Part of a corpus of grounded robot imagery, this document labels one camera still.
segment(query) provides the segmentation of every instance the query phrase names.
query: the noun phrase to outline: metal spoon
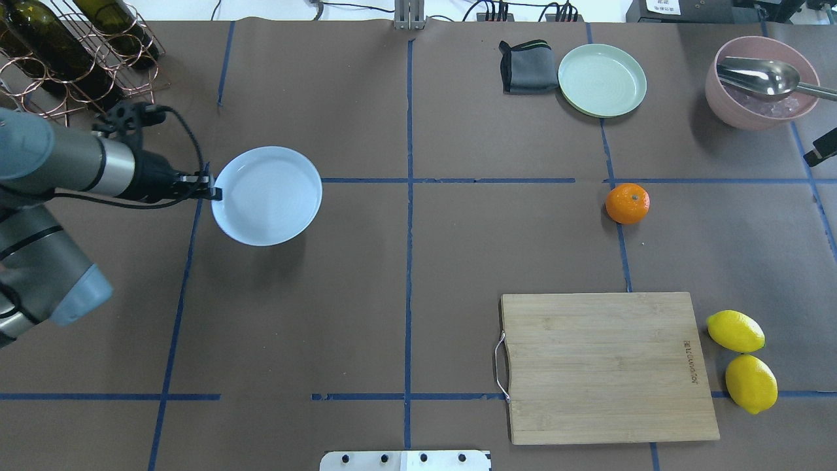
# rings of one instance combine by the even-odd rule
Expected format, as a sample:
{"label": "metal spoon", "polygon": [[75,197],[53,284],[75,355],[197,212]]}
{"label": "metal spoon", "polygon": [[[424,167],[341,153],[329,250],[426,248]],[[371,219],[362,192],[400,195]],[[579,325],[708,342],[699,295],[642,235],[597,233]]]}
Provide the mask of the metal spoon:
{"label": "metal spoon", "polygon": [[799,71],[781,60],[726,57],[716,68],[721,82],[774,99],[782,99],[797,91],[837,101],[837,90],[800,82]]}

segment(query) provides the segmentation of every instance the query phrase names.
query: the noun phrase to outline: orange fruit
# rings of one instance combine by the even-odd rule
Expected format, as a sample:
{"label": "orange fruit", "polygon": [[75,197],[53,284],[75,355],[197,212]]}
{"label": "orange fruit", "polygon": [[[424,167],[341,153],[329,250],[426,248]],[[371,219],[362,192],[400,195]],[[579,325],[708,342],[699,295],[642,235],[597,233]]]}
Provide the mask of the orange fruit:
{"label": "orange fruit", "polygon": [[648,192],[637,184],[621,184],[610,190],[604,208],[610,219],[620,224],[635,224],[648,214],[651,199]]}

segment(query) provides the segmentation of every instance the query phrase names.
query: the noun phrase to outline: light green plate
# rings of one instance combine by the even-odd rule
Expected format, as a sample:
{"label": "light green plate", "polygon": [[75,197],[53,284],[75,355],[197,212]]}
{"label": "light green plate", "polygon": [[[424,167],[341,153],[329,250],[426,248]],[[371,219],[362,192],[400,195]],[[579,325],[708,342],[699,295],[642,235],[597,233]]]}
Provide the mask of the light green plate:
{"label": "light green plate", "polygon": [[639,63],[607,44],[585,44],[567,53],[558,66],[558,83],[570,105],[602,118],[632,111],[648,89]]}

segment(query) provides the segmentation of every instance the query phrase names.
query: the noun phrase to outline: yellow lemon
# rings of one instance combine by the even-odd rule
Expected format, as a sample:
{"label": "yellow lemon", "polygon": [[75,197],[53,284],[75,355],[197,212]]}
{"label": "yellow lemon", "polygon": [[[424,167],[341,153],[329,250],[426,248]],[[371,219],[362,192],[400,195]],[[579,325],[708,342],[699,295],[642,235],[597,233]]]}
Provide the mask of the yellow lemon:
{"label": "yellow lemon", "polygon": [[779,395],[776,377],[763,361],[740,355],[727,367],[727,391],[736,404],[755,415],[766,411]]}
{"label": "yellow lemon", "polygon": [[721,311],[706,320],[709,336],[721,347],[739,353],[754,352],[764,346],[764,332],[758,323],[738,311]]}

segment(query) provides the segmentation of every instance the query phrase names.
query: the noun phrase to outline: pink bowl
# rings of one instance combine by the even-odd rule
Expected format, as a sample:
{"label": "pink bowl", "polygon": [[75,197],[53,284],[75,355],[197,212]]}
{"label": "pink bowl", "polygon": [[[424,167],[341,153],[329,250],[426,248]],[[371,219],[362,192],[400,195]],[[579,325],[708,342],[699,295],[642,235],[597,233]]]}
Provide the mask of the pink bowl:
{"label": "pink bowl", "polygon": [[817,104],[819,98],[794,92],[793,97],[799,102],[799,108],[789,117],[764,116],[748,110],[733,100],[724,89],[724,85],[718,80],[716,65],[727,56],[781,60],[796,67],[803,82],[819,85],[819,77],[814,67],[796,49],[776,39],[763,38],[762,36],[735,38],[718,50],[715,59],[709,66],[709,72],[706,74],[706,101],[709,102],[709,107],[715,114],[726,124],[748,131],[761,131],[803,116]]}

